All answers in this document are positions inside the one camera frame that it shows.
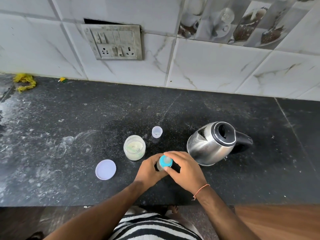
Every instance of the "right hand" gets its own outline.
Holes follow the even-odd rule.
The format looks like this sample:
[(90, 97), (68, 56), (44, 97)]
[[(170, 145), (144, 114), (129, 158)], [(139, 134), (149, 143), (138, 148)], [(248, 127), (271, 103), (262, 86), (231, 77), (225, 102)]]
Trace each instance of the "right hand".
[(188, 153), (172, 151), (164, 154), (181, 167), (180, 173), (170, 167), (164, 167), (164, 169), (182, 188), (194, 195), (207, 184), (200, 166)]

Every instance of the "blue bottle cap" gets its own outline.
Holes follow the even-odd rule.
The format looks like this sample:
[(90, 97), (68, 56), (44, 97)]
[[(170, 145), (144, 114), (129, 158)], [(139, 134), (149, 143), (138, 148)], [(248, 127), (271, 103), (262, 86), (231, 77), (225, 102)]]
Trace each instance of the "blue bottle cap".
[(164, 167), (171, 167), (172, 162), (173, 162), (173, 160), (168, 156), (163, 155), (160, 157), (160, 166), (163, 168)]

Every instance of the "countertop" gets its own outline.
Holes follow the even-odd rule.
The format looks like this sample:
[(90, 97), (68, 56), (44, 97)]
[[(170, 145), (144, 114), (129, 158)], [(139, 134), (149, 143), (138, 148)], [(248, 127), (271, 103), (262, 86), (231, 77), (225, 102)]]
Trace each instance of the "countertop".
[[(143, 159), (185, 151), (188, 138), (214, 121), (230, 123), (254, 142), (246, 152), (202, 167), (227, 204), (320, 203), (319, 149), (303, 129), (310, 124), (305, 112), (316, 126), (308, 133), (318, 138), (319, 102), (43, 77), (18, 93), (11, 78), (0, 76), (0, 206), (97, 204), (129, 185)], [(308, 103), (317, 106), (304, 111)], [(302, 112), (295, 117), (292, 111)], [(151, 137), (156, 125), (163, 129), (159, 140)], [(134, 134), (146, 142), (138, 161), (123, 151)], [(95, 175), (104, 159), (117, 167), (105, 181)], [(167, 176), (135, 204), (197, 203), (191, 200)]]

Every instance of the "electric kettle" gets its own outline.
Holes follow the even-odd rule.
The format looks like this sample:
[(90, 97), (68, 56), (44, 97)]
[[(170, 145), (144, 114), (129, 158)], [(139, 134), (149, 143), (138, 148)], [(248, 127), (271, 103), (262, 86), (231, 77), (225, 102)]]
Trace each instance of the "electric kettle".
[(186, 149), (202, 166), (211, 166), (228, 154), (243, 152), (253, 144), (252, 139), (236, 131), (227, 122), (207, 124), (190, 136)]

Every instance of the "small yellow object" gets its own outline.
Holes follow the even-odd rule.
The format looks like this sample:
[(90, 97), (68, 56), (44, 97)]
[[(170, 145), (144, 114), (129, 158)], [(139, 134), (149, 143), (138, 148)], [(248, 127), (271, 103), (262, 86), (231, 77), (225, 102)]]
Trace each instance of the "small yellow object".
[(31, 88), (34, 88), (36, 86), (36, 81), (32, 78), (31, 75), (29, 74), (26, 74), (26, 73), (18, 73), (16, 75), (16, 77), (13, 79), (13, 81), (15, 83), (18, 83), (18, 82), (22, 82), (22, 83), (30, 83), (29, 86), (20, 86), (20, 87), (17, 87), (17, 91), (18, 92), (22, 92), (22, 91), (25, 91), (27, 89), (31, 89)]

